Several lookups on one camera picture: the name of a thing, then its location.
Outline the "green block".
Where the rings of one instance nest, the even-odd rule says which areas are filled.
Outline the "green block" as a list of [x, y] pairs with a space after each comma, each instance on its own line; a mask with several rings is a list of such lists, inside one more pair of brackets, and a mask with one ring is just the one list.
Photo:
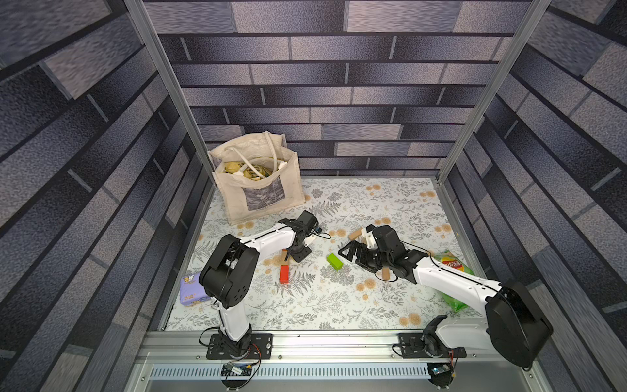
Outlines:
[[331, 253], [330, 255], [328, 255], [326, 260], [334, 270], [341, 270], [344, 266], [344, 263], [335, 253]]

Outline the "red block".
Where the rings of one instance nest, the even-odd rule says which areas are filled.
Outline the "red block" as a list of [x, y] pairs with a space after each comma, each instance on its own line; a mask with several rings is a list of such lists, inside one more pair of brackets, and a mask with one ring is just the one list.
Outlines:
[[289, 283], [289, 276], [290, 276], [289, 266], [288, 265], [281, 266], [280, 267], [280, 274], [279, 274], [279, 282], [280, 282], [280, 284], [288, 284]]

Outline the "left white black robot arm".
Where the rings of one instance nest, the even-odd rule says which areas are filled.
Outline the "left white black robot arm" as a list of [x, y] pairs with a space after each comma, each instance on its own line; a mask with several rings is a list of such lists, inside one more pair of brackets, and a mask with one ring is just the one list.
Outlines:
[[206, 262], [199, 283], [218, 304], [218, 337], [229, 355], [239, 358], [251, 346], [251, 325], [245, 315], [243, 300], [260, 259], [285, 251], [286, 260], [302, 262], [310, 255], [309, 237], [322, 232], [311, 212], [296, 219], [284, 218], [259, 234], [237, 238], [225, 235]]

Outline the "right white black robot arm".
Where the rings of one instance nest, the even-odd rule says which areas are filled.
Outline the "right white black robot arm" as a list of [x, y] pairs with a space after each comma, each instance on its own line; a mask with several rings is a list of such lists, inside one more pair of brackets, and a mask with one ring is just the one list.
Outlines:
[[418, 346], [431, 358], [476, 349], [530, 368], [553, 334], [550, 321], [520, 282], [482, 279], [447, 266], [424, 248], [403, 242], [388, 225], [370, 225], [339, 254], [373, 274], [388, 268], [397, 279], [431, 287], [478, 311], [477, 318], [461, 321], [446, 315], [434, 318], [422, 330]]

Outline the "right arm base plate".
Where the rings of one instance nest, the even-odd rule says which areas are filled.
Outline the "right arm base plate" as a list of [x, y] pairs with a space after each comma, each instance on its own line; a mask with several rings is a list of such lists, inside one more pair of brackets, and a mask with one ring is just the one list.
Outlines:
[[404, 359], [445, 359], [466, 358], [463, 347], [448, 348], [434, 333], [399, 333], [398, 343], [394, 345], [396, 355]]

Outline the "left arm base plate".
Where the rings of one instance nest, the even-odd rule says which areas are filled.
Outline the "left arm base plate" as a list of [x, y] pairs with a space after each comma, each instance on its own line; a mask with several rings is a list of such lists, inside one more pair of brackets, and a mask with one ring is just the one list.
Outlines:
[[206, 359], [238, 359], [248, 354], [248, 359], [270, 359], [274, 335], [271, 333], [251, 333], [239, 341], [231, 341], [223, 333], [211, 336]]

